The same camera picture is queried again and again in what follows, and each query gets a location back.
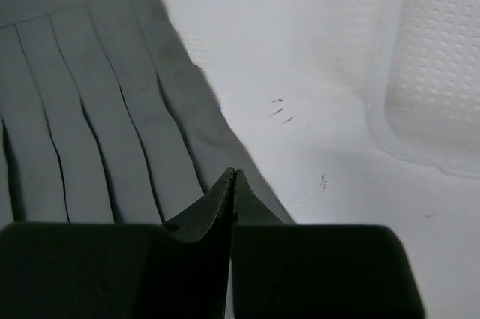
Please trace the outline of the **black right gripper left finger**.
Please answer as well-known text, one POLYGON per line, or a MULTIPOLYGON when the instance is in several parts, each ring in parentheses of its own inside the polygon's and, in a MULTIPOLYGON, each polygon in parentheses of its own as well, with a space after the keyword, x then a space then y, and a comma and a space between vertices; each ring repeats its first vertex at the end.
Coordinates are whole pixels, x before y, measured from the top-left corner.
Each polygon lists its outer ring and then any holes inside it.
POLYGON ((1 232, 3 318, 222 318, 235 171, 164 224, 16 223, 1 232))

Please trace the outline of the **grey pleated skirt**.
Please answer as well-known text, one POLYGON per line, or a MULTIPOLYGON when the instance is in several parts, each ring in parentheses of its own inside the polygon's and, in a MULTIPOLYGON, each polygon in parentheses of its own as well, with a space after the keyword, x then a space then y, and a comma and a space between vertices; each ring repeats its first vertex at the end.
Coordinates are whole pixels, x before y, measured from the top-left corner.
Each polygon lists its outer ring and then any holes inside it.
POLYGON ((289 213, 162 0, 1 0, 1 225, 165 222, 228 167, 289 213))

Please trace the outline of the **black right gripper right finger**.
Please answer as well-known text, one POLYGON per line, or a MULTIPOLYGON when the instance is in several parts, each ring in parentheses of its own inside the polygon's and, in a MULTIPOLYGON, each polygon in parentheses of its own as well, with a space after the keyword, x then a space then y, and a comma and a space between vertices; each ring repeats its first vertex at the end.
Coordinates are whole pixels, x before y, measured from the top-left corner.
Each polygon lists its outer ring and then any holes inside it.
POLYGON ((237 318, 423 318, 404 247, 388 227, 285 224, 235 175, 237 318))

